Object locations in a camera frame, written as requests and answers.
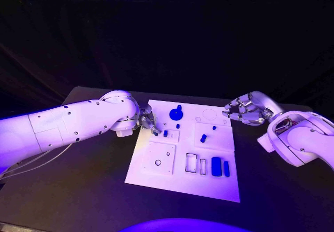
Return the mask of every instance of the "white board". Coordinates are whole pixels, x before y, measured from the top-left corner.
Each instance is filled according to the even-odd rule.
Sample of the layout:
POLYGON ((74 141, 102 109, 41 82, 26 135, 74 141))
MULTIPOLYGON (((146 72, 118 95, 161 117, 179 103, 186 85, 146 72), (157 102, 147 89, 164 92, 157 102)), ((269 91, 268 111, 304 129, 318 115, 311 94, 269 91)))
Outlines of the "white board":
POLYGON ((156 100, 149 104, 163 132, 154 136, 150 130, 141 129, 125 183, 241 202, 233 134, 231 119, 222 115, 225 108, 156 100), (169 113, 177 105, 182 106, 183 118, 174 121, 169 113), (222 170, 223 162, 229 162, 229 177, 225 170, 222 176, 212 176, 212 157, 222 158, 222 170))

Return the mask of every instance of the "black curtain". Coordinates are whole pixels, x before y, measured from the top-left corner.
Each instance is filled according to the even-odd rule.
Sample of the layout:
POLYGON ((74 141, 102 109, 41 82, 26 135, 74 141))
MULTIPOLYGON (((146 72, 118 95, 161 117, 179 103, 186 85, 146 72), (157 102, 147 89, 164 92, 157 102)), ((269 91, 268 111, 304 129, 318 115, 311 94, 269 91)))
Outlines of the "black curtain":
POLYGON ((259 90, 334 118, 334 4, 3 0, 2 116, 75 86, 233 99, 259 90))

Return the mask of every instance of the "black table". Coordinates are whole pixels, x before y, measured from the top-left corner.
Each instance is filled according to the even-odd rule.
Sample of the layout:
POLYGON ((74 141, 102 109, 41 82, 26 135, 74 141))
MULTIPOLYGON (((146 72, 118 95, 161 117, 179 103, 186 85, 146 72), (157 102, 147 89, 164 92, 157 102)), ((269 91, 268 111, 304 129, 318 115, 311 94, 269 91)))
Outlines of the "black table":
MULTIPOLYGON (((107 92, 77 87, 65 104, 97 99, 107 92)), ((141 92, 133 96, 138 103, 154 99, 225 106, 229 102, 141 92)), ((174 217, 252 231, 334 231, 334 172, 327 164, 317 159, 295 168, 257 142, 265 125, 251 127, 233 121, 232 127, 241 203, 125 184, 140 130, 124 138, 108 131, 74 144, 46 166, 10 178, 0 191, 0 221, 52 232, 113 232, 174 217)), ((48 158, 62 150, 55 149, 48 158)))

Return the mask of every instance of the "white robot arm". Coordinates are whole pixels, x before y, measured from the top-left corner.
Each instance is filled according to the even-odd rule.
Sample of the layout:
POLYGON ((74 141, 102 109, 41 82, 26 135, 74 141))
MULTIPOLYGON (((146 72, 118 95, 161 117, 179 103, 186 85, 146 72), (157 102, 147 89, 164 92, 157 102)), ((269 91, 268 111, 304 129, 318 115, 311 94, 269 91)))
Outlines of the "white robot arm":
POLYGON ((118 137, 143 126, 154 126, 150 106, 140 109, 125 91, 107 93, 100 100, 87 100, 42 112, 0 120, 0 174, 19 161, 61 146, 77 143, 107 130, 118 137))
POLYGON ((284 160, 300 167, 321 158, 334 169, 334 123, 314 112, 284 112, 278 103, 259 91, 236 98, 226 106, 239 106, 241 113, 223 115, 258 126, 269 121, 268 132, 258 142, 268 152, 277 151, 284 160))

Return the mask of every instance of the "robotic hand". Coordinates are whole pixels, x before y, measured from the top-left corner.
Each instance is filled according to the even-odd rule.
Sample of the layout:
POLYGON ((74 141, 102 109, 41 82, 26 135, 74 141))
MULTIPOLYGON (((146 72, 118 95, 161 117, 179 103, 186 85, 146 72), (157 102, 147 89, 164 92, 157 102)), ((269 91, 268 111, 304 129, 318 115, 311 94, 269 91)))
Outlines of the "robotic hand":
POLYGON ((277 151, 282 159, 300 167, 321 158, 334 169, 334 123, 314 112, 288 111, 259 91, 236 98, 226 110, 239 106, 239 114, 223 115, 245 124, 258 126, 269 121, 268 132, 258 142, 268 152, 277 151))
POLYGON ((161 133, 154 125, 151 107, 140 108, 125 91, 107 93, 42 112, 0 120, 0 175, 18 162, 61 146, 85 140, 107 130, 118 137, 144 127, 161 133))

